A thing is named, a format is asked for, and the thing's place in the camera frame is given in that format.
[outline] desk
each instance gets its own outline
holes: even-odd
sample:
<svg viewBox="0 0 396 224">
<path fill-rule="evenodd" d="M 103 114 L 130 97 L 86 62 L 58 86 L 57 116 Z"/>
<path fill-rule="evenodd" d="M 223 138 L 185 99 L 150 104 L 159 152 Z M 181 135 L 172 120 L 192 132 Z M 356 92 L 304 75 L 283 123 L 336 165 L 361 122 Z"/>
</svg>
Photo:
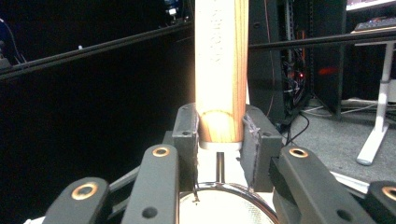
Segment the desk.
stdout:
<svg viewBox="0 0 396 224">
<path fill-rule="evenodd" d="M 356 161 L 362 165 L 371 165 L 373 163 L 373 159 L 375 157 L 376 152 L 381 146 L 382 139 L 384 139 L 385 134 L 387 133 L 389 124 L 385 122 L 385 115 L 387 112 L 387 104 L 388 104 L 388 88 L 390 83 L 390 69 L 392 67 L 392 58 L 393 58 L 393 48 L 396 41 L 386 41 L 386 42 L 374 42 L 374 43 L 364 43 L 357 44 L 356 46 L 367 46 L 367 45 L 386 45 L 385 51 L 385 60 L 384 67 L 382 70 L 382 77 L 379 86 L 379 94 L 378 94 L 378 106 L 376 108 L 376 116 L 375 116 L 375 126 L 370 133 L 370 136 L 367 138 L 366 143 L 361 149 L 361 153 L 359 154 Z"/>
</svg>

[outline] keyboard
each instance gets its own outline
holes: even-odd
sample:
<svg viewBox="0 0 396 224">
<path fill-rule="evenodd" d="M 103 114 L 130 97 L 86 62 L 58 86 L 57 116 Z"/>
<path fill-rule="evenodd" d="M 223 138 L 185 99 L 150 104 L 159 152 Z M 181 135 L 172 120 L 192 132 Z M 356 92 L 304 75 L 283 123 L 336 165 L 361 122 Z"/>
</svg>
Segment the keyboard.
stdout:
<svg viewBox="0 0 396 224">
<path fill-rule="evenodd" d="M 366 32 L 373 30 L 396 28 L 396 17 L 392 18 L 375 18 L 367 22 L 359 23 L 353 33 Z"/>
</svg>

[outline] metal rod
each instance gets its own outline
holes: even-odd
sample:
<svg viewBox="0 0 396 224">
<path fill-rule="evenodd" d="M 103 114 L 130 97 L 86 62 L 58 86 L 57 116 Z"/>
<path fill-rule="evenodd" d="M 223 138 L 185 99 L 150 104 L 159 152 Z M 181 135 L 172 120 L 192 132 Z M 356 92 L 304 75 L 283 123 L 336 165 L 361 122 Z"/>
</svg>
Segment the metal rod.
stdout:
<svg viewBox="0 0 396 224">
<path fill-rule="evenodd" d="M 347 35 L 329 35 L 307 39 L 279 41 L 267 44 L 250 45 L 249 49 L 293 49 L 313 48 L 324 46 L 350 45 L 358 43 L 370 43 L 396 40 L 396 30 L 362 32 Z"/>
<path fill-rule="evenodd" d="M 108 41 L 106 43 L 90 46 L 84 49 L 76 49 L 66 53 L 57 54 L 43 59 L 34 60 L 28 63 L 21 63 L 12 66 L 10 69 L 0 71 L 0 80 L 17 77 L 39 69 L 51 67 L 61 63 L 71 62 L 80 58 L 92 56 L 93 54 L 105 52 L 112 49 L 119 49 L 134 43 L 149 40 L 155 37 L 170 35 L 178 31 L 187 30 L 192 27 L 191 22 L 186 22 L 176 26 L 170 26 L 154 31 L 145 32 L 139 35 L 131 35 L 121 39 Z"/>
<path fill-rule="evenodd" d="M 216 154 L 216 182 L 225 183 L 224 152 L 217 152 Z"/>
</svg>

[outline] wooden dowel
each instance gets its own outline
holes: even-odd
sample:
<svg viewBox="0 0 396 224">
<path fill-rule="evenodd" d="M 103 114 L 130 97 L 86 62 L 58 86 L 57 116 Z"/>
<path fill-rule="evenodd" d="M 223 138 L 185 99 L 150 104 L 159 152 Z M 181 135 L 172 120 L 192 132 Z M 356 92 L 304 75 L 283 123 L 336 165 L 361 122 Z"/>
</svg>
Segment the wooden dowel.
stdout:
<svg viewBox="0 0 396 224">
<path fill-rule="evenodd" d="M 224 151 L 242 146 L 247 70 L 248 0 L 195 1 L 195 97 L 201 147 Z"/>
</svg>

